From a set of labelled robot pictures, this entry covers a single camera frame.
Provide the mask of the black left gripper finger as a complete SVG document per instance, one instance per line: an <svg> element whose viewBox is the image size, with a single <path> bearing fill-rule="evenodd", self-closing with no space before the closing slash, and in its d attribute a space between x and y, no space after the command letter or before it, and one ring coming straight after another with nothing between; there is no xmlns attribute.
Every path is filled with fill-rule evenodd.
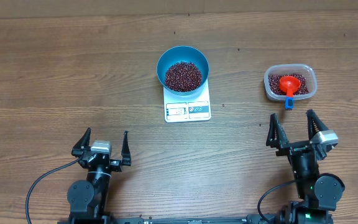
<svg viewBox="0 0 358 224"><path fill-rule="evenodd" d="M87 128L84 135L72 147L72 156L82 156L86 151L90 150L91 128Z"/></svg>
<svg viewBox="0 0 358 224"><path fill-rule="evenodd" d="M128 131L124 131L121 156L122 156L122 164L124 166L130 166L132 164L131 152L130 152L129 144L128 144Z"/></svg>

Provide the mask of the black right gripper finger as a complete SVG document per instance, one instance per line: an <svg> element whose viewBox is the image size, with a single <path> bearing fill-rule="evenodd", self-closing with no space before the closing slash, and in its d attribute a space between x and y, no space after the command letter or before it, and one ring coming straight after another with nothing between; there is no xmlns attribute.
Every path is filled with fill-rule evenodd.
<svg viewBox="0 0 358 224"><path fill-rule="evenodd" d="M289 140L283 126L278 120L278 116L275 113L271 114L266 146L270 146L271 148L283 148L283 146L288 143Z"/></svg>
<svg viewBox="0 0 358 224"><path fill-rule="evenodd" d="M309 140L321 139L329 128L319 119L314 110L308 110L306 116L308 120L307 128Z"/></svg>

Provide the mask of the red measuring scoop blue handle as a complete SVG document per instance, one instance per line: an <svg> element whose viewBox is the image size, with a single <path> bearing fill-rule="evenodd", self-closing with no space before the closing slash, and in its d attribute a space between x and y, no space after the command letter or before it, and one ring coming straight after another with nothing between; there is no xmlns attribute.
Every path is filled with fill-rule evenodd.
<svg viewBox="0 0 358 224"><path fill-rule="evenodd" d="M293 76L283 76L279 80L279 88L286 94L285 109L292 110L295 104L294 92L298 91L301 86L299 79Z"/></svg>

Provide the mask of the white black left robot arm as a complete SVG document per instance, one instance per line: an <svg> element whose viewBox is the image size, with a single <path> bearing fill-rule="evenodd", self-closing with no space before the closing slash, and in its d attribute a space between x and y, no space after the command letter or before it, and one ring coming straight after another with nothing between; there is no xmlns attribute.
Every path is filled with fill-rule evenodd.
<svg viewBox="0 0 358 224"><path fill-rule="evenodd" d="M72 183L67 192L70 214L66 223L116 223L113 215L106 211L109 183L113 172L121 172L130 166L131 153L128 132L124 132L121 159L112 159L109 141L95 140L90 143L91 129L88 128L71 150L77 163L87 170L85 180Z"/></svg>

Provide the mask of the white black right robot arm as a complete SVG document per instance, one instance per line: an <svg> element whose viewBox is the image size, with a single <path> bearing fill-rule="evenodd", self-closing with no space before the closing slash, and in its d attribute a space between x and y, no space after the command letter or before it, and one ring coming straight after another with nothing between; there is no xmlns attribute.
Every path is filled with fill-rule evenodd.
<svg viewBox="0 0 358 224"><path fill-rule="evenodd" d="M293 172L293 180L277 185L264 193L258 201L257 211L266 223L332 223L330 211L335 211L345 191L344 182L336 175L320 173L318 161L326 158L338 144L338 136L329 129L313 110L306 112L308 140L290 142L283 126L274 113L266 145L275 148L276 156L287 157ZM260 209L263 199L274 190L295 184L300 199L290 201L275 216L264 215Z"/></svg>

